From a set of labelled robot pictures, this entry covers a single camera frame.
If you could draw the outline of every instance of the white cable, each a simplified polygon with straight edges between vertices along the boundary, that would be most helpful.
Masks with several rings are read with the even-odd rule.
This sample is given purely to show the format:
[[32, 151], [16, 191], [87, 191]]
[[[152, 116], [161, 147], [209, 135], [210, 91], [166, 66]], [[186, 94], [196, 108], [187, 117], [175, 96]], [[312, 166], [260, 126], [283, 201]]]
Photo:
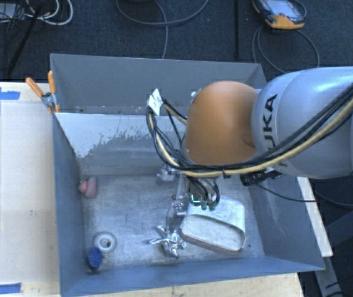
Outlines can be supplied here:
[[[69, 5], [69, 10], [70, 10], [70, 14], [69, 14], [69, 17], [67, 20], [63, 21], [63, 22], [52, 22], [52, 21], [49, 21], [48, 19], [54, 17], [58, 12], [59, 12], [59, 1], [58, 0], [55, 0], [56, 1], [56, 4], [57, 4], [57, 8], [56, 10], [51, 14], [51, 15], [41, 15], [40, 17], [38, 17], [38, 20], [41, 20], [43, 21], [44, 23], [46, 24], [50, 24], [50, 25], [65, 25], [65, 24], [68, 24], [72, 18], [73, 18], [73, 5], [72, 5], [72, 1], [70, 0], [66, 0], [68, 5]], [[30, 2], [29, 0], [25, 0], [25, 2], [29, 5], [29, 9], [31, 10], [31, 12], [35, 13], [35, 10], [34, 8], [30, 5]], [[31, 14], [26, 14], [26, 16], [28, 17], [33, 17], [33, 15]]]
[[67, 20], [65, 20], [63, 22], [51, 22], [51, 21], [47, 21], [46, 18], [39, 19], [39, 20], [42, 20], [44, 23], [51, 24], [51, 25], [65, 25], [65, 24], [68, 24], [73, 18], [73, 5], [72, 5], [72, 1], [70, 1], [70, 0], [66, 0], [66, 1], [67, 1], [68, 5], [69, 5], [69, 10], [70, 10], [70, 14], [69, 14], [69, 17], [67, 18]]
[[[34, 8], [30, 5], [30, 2], [29, 2], [29, 0], [25, 0], [25, 2], [28, 4], [28, 6], [29, 6], [29, 9], [31, 10], [31, 12], [32, 13], [35, 13], [35, 10], [34, 10]], [[56, 4], [57, 4], [57, 7], [56, 7], [56, 10], [53, 12], [53, 14], [50, 14], [50, 15], [41, 15], [41, 16], [39, 16], [38, 17], [38, 19], [50, 19], [50, 18], [52, 18], [52, 17], [54, 17], [57, 13], [58, 13], [58, 11], [59, 11], [59, 1], [58, 0], [55, 0], [55, 2], [56, 2]], [[25, 14], [27, 17], [33, 17], [33, 14], [28, 14], [28, 13], [26, 13]]]

